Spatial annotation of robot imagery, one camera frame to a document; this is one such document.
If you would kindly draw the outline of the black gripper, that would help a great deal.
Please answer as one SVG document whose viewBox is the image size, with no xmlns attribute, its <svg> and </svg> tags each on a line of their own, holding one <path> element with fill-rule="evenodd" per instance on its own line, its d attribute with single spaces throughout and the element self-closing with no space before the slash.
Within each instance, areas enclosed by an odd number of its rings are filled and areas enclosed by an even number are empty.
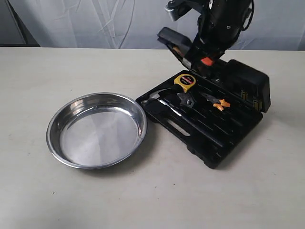
<svg viewBox="0 0 305 229">
<path fill-rule="evenodd" d="M 191 70 L 210 77 L 217 62 L 238 38 L 238 14 L 203 14 L 198 18 L 198 33 L 189 50 Z"/>
</svg>

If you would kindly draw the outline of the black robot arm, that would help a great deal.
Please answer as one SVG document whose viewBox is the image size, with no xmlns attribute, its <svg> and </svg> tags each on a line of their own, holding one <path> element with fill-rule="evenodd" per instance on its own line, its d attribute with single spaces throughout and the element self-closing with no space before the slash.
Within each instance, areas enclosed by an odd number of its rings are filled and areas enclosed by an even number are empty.
<svg viewBox="0 0 305 229">
<path fill-rule="evenodd" d="M 198 11 L 197 35 L 185 59 L 187 69 L 200 73 L 208 70 L 247 30 L 246 20 L 254 14 L 252 0 L 188 0 L 187 4 Z"/>
</svg>

